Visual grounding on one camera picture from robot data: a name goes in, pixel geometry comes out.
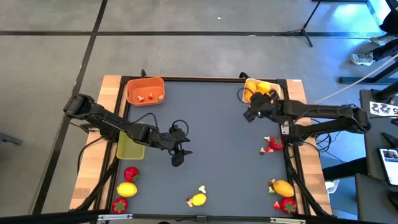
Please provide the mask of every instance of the black cable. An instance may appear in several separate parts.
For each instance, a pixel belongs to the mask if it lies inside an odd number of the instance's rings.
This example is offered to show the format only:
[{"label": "black cable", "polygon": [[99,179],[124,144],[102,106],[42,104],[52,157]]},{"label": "black cable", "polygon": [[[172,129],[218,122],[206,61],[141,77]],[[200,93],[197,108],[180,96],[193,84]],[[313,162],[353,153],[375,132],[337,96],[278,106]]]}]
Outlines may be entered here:
[{"label": "black cable", "polygon": [[98,139],[95,139],[94,141],[88,143],[85,147],[83,147],[83,149],[81,149],[81,151],[80,151],[80,153],[79,153],[78,160],[77,160],[77,174],[79,174],[79,170],[80,170],[80,159],[81,159],[81,156],[83,155],[84,150],[85,150],[86,148],[88,148],[90,145],[92,145],[92,144],[98,142],[99,140],[101,140],[101,137],[99,137]]},{"label": "black cable", "polygon": [[[84,114],[84,116],[87,116],[87,115],[90,115],[90,114],[101,114],[101,115],[103,115],[102,113],[99,113],[99,112],[93,112],[93,113]],[[161,139],[164,139],[164,140],[167,140],[167,141],[180,141],[180,140],[185,139],[185,138],[188,136],[188,133],[189,133],[189,125],[188,125],[188,123],[187,123],[186,121],[184,121],[184,120],[182,120],[182,119],[178,119],[178,120],[174,121],[174,122],[172,123],[172,125],[174,125],[174,124],[177,123],[177,122],[183,122],[183,123],[186,125],[186,127],[187,127],[187,132],[185,133],[184,137],[181,137],[181,138],[179,138],[179,139],[167,139],[167,138],[165,138],[165,137],[163,137],[163,136],[160,135],[160,133],[159,133],[159,126],[157,125],[157,119],[156,119],[156,115],[155,115],[154,113],[146,113],[146,114],[142,115],[140,118],[136,119],[136,120],[133,121],[133,122],[119,121],[119,120],[116,120],[115,118],[113,118],[113,117],[111,117],[111,116],[107,116],[107,118],[112,119],[112,120],[114,120],[114,121],[116,121],[116,122],[119,122],[119,123],[121,123],[121,124],[135,124],[135,123],[139,122],[140,120],[144,119],[144,118],[145,118],[146,116],[148,116],[148,115],[152,115],[152,117],[154,118],[156,131],[157,131],[157,133],[159,134],[159,137],[160,137]]]},{"label": "black cable", "polygon": [[236,96],[238,97],[238,100],[239,100],[241,103],[243,103],[244,105],[250,105],[250,103],[245,103],[245,102],[242,100],[242,98],[239,96],[239,92],[240,92],[241,90],[249,90],[249,91],[251,92],[251,94],[254,95],[253,91],[251,91],[251,90],[248,89],[248,88],[242,87],[242,88],[238,89],[237,92],[236,92]]},{"label": "black cable", "polygon": [[398,118],[398,115],[369,117],[369,119],[375,119],[375,118]]},{"label": "black cable", "polygon": [[341,133],[342,131],[339,131],[338,133],[337,133],[337,135],[335,136],[335,138],[334,138],[334,140],[331,142],[331,143],[333,143],[333,142],[335,142],[336,141],[336,139],[337,139],[337,136]]}]

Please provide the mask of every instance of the gray table surface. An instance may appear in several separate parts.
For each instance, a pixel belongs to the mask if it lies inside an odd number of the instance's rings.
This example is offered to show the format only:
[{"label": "gray table surface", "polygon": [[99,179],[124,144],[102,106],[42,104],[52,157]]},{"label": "gray table surface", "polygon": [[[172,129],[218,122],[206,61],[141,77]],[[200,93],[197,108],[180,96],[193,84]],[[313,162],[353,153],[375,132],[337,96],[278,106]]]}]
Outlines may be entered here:
[{"label": "gray table surface", "polygon": [[[376,116],[370,113],[369,102],[376,102],[372,96],[372,92],[370,90],[361,90],[360,95],[362,109],[367,111],[369,116]],[[368,173],[371,177],[386,180],[377,149],[380,147],[390,147],[381,133],[386,132],[398,138],[398,126],[391,124],[391,118],[371,119],[370,122],[372,128],[364,135]]]},{"label": "gray table surface", "polygon": [[[123,172],[129,166],[141,173],[138,193],[127,198],[126,213],[288,216],[273,209],[282,197],[269,195],[267,186],[270,179],[287,180],[283,153],[259,154],[267,146],[264,136],[279,137],[280,128],[268,119],[252,123],[244,119],[247,106],[236,97],[241,87],[242,83],[165,82],[161,105],[130,107],[128,120],[153,112],[161,132],[167,132],[176,119],[184,119],[191,142],[183,147],[193,154],[179,167],[172,167],[166,151],[152,148],[146,148],[142,161],[121,161],[116,185],[124,182]],[[154,123],[150,117],[143,122]],[[206,204],[190,208],[185,200],[199,193],[200,185],[206,186]]]},{"label": "gray table surface", "polygon": [[[362,174],[355,175],[358,219],[367,222],[397,223],[398,211],[388,199],[387,184],[376,182]],[[398,191],[398,187],[389,187]]]}]

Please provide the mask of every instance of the sneaker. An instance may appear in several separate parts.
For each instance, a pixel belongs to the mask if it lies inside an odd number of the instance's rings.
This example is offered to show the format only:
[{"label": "sneaker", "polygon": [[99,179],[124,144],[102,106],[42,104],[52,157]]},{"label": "sneaker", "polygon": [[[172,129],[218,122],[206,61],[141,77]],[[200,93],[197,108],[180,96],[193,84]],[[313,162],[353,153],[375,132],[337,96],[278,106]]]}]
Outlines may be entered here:
[{"label": "sneaker", "polygon": [[351,54],[350,59],[356,65],[370,66],[374,62],[373,52],[366,54]]},{"label": "sneaker", "polygon": [[326,190],[328,191],[328,194],[333,194],[336,192],[339,181],[340,180],[325,182]]},{"label": "sneaker", "polygon": [[375,44],[383,46],[386,43],[388,43],[392,40],[395,40],[396,38],[398,38],[398,37],[394,36],[393,34],[386,34],[381,37],[372,37],[372,38],[370,38],[370,40],[371,40],[371,42],[373,42]]}]

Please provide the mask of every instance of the lemon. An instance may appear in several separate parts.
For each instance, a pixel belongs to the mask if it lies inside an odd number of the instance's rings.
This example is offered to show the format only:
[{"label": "lemon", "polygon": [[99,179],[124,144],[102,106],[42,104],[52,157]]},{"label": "lemon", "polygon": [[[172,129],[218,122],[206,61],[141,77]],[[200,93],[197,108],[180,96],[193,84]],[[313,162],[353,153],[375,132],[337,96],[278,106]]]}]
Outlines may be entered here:
[{"label": "lemon", "polygon": [[288,183],[284,180],[275,181],[273,187],[274,187],[275,192],[283,197],[293,197],[294,196],[293,187],[291,186],[290,183]]},{"label": "lemon", "polygon": [[255,93],[256,90],[257,90],[257,86],[256,86],[256,83],[254,81],[248,81],[246,83],[245,88],[249,89],[252,93]]},{"label": "lemon", "polygon": [[246,91],[246,92],[244,93],[244,95],[243,95],[243,98],[246,100],[246,102],[250,103],[250,102],[251,102],[250,97],[251,97],[252,95],[253,95],[253,94],[252,94],[250,91]]},{"label": "lemon", "polygon": [[132,197],[137,193],[137,186],[130,182],[123,182],[116,188],[122,197]]},{"label": "lemon", "polygon": [[200,206],[206,202],[206,195],[205,194],[197,194],[192,197],[192,205]]},{"label": "lemon", "polygon": [[260,82],[257,85],[257,92],[259,92],[261,94],[268,93],[269,90],[271,90],[271,86],[266,82]]}]

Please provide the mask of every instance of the strawberry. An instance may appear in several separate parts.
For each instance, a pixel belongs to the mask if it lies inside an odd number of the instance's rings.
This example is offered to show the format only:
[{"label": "strawberry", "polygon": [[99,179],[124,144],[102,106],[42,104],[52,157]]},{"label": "strawberry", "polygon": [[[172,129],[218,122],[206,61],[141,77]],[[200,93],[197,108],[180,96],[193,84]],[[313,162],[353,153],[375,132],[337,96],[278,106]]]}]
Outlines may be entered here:
[{"label": "strawberry", "polygon": [[117,198],[112,202],[112,212],[115,214],[123,214],[129,207],[129,202],[125,198]]},{"label": "strawberry", "polygon": [[280,209],[279,202],[275,202],[275,204],[274,204],[274,209],[276,209],[276,210],[279,210],[279,209]]},{"label": "strawberry", "polygon": [[269,142],[269,146],[271,149],[279,151],[284,148],[284,142],[280,138],[272,138],[271,141]]},{"label": "strawberry", "polygon": [[294,199],[290,197],[284,197],[280,201],[280,209],[286,214],[293,214],[296,212],[297,205]]},{"label": "strawberry", "polygon": [[134,166],[127,167],[123,176],[127,182],[136,181],[139,178],[139,170]]}]

